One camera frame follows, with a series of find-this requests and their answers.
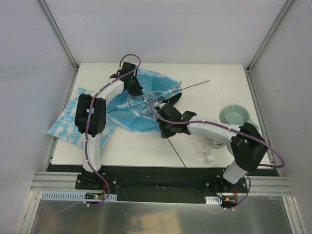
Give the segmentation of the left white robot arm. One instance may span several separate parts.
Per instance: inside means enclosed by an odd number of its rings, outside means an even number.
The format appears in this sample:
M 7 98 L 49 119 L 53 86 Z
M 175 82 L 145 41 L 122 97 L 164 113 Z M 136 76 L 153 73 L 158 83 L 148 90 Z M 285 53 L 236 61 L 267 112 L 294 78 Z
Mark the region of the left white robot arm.
M 85 136 L 85 162 L 81 172 L 81 180 L 93 190 L 103 184 L 102 176 L 98 175 L 102 167 L 100 159 L 100 138 L 106 125 L 106 106 L 117 95 L 127 91 L 132 96 L 143 94 L 137 80 L 138 66 L 124 62 L 120 69 L 112 74 L 109 82 L 94 95 L 81 94 L 78 97 L 75 125 Z

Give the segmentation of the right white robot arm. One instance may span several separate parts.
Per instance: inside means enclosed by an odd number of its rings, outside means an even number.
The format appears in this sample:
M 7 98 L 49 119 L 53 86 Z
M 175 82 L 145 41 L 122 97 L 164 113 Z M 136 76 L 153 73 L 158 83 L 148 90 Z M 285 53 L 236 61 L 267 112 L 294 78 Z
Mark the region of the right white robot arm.
M 180 113 L 173 105 L 157 101 L 151 104 L 151 111 L 157 118 L 162 138 L 175 134 L 195 135 L 227 147 L 234 160 L 219 180 L 224 192 L 231 192 L 241 177 L 255 171 L 268 150 L 259 131 L 248 122 L 240 126 L 225 125 L 208 121 L 195 112 Z

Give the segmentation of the blue snowman pet tent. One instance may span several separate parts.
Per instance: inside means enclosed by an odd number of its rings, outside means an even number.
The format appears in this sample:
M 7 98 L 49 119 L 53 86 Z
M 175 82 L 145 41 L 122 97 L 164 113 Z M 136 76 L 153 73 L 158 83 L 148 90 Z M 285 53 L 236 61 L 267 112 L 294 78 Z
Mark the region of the blue snowman pet tent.
M 109 128 L 122 127 L 134 133 L 158 132 L 156 117 L 149 103 L 169 100 L 181 93 L 181 82 L 158 72 L 139 69 L 137 80 L 143 87 L 141 96 L 131 96 L 128 91 L 113 98 L 106 106 L 106 124 Z

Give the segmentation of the thin black tent pole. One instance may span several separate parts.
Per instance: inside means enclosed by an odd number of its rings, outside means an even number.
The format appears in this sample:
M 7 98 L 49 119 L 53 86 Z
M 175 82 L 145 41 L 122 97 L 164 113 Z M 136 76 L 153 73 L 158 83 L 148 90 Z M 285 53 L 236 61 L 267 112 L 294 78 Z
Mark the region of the thin black tent pole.
M 179 89 L 179 90 L 173 91 L 172 93 L 177 93 L 177 92 L 180 92 L 180 91 L 182 91 L 182 90 L 185 90 L 185 89 L 188 89 L 188 88 L 191 88 L 191 87 L 195 87 L 195 86 L 197 86 L 197 85 L 201 85 L 201 84 L 207 83 L 207 82 L 209 82 L 209 81 L 211 81 L 211 80 L 206 80 L 206 81 L 203 81 L 203 82 L 200 82 L 200 83 L 191 85 L 191 86 L 187 86 L 187 87 L 181 88 L 181 89 Z M 117 111 L 117 110 L 119 110 L 119 109 L 111 110 L 111 111 L 108 111 L 108 112 L 106 112 L 106 113 L 108 114 L 108 113 L 111 113 L 111 112 L 114 112 L 114 111 Z

